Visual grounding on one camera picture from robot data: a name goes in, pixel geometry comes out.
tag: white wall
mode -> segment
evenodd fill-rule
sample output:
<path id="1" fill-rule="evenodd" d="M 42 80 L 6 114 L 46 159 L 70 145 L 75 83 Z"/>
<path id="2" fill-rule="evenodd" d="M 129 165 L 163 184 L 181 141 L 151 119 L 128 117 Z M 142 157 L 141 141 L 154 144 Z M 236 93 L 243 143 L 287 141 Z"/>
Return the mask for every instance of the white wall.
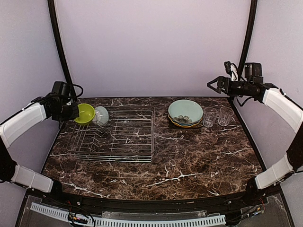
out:
<path id="1" fill-rule="evenodd" d="M 206 83 L 239 62 L 250 0 L 57 0 L 84 96 L 218 96 Z"/>
<path id="2" fill-rule="evenodd" d="M 265 82 L 282 88 L 303 106 L 303 1 L 259 1 L 248 60 L 262 64 Z M 238 108 L 267 167 L 285 154 L 294 132 L 260 103 Z M 296 226 L 303 224 L 303 175 L 282 184 Z"/>
<path id="3" fill-rule="evenodd" d="M 47 1 L 0 1 L 0 122 L 37 96 L 51 91 L 64 76 L 55 47 Z M 45 121 L 21 136 L 10 148 L 14 160 L 40 171 L 58 132 Z M 0 227 L 15 225 L 25 190 L 0 184 Z"/>

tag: metal dish rack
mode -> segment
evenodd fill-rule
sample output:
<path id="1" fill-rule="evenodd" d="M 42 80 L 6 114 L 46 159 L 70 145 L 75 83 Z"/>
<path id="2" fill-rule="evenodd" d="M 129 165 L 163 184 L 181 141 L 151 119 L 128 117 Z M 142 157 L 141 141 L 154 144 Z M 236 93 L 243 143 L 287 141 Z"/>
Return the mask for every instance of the metal dish rack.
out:
<path id="1" fill-rule="evenodd" d="M 106 107 L 105 126 L 75 124 L 67 150 L 77 159 L 151 162 L 154 151 L 154 108 Z"/>

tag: lime green bowl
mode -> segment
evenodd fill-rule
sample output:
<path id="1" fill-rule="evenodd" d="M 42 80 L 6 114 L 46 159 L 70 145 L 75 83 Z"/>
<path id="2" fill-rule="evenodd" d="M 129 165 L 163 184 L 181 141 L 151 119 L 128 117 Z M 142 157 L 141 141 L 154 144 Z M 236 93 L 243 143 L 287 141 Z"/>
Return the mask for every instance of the lime green bowl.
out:
<path id="1" fill-rule="evenodd" d="M 78 105 L 79 117 L 75 119 L 75 122 L 79 125 L 88 125 L 95 116 L 95 109 L 86 103 Z"/>

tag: glass cup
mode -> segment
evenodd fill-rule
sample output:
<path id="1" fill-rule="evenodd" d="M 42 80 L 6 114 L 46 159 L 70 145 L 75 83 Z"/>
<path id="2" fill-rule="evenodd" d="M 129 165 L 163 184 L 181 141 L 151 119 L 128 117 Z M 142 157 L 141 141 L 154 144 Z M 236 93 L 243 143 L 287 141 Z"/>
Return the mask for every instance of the glass cup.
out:
<path id="1" fill-rule="evenodd" d="M 227 126 L 233 116 L 233 110 L 228 107 L 222 107 L 220 109 L 218 124 L 221 126 Z"/>
<path id="2" fill-rule="evenodd" d="M 211 107 L 206 107 L 203 110 L 203 120 L 202 123 L 205 127 L 210 128 L 214 125 L 215 120 L 217 119 L 218 111 Z"/>

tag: white vent grille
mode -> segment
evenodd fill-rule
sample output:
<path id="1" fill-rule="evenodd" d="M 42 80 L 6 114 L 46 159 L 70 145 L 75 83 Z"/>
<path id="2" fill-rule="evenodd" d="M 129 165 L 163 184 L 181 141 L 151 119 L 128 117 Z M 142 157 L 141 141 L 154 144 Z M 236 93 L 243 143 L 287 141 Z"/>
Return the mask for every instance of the white vent grille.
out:
<path id="1" fill-rule="evenodd" d="M 31 210 L 44 214 L 57 220 L 68 222 L 68 211 L 50 208 L 41 204 L 32 203 Z M 176 221 L 127 221 L 127 220 L 114 220 L 94 217 L 96 227 L 210 227 L 225 224 L 225 215 L 218 215 L 207 218 L 197 218 L 189 220 L 176 220 Z M 91 217 L 87 223 L 88 227 L 93 226 Z"/>

